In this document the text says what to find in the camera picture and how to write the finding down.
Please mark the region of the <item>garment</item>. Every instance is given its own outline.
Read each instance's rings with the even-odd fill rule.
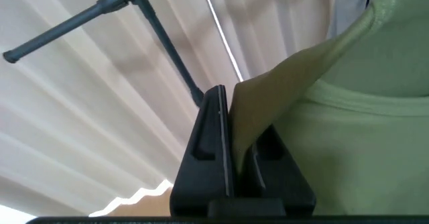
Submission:
[[[230,117],[238,171],[247,148],[274,124],[316,193],[316,213],[428,214],[428,100],[375,97],[318,80],[332,65],[359,63],[365,54],[374,64],[425,61],[429,37],[403,34],[426,35],[427,5],[373,0],[342,34],[237,84]],[[400,40],[412,50],[394,48]]]

